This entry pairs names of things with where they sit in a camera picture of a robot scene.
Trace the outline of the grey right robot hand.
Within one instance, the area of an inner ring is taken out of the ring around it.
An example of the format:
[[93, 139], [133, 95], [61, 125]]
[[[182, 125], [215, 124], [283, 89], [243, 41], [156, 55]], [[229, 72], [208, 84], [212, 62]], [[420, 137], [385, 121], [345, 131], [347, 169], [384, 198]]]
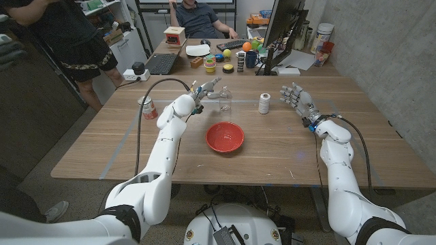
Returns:
[[302, 118], [307, 118], [313, 123], [321, 116], [310, 94], [295, 82], [291, 87], [282, 86], [280, 93], [280, 100], [290, 104]]

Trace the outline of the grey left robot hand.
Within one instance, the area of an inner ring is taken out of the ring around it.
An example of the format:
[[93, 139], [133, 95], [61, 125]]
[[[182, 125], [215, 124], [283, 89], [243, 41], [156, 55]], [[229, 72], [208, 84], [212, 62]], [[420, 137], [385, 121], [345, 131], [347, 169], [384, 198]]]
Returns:
[[198, 103], [203, 97], [207, 97], [209, 99], [218, 99], [221, 97], [221, 92], [215, 92], [214, 86], [218, 81], [220, 81], [220, 77], [216, 77], [213, 80], [204, 83], [203, 85], [197, 87], [197, 89], [192, 92], [191, 97], [194, 99], [196, 103]]

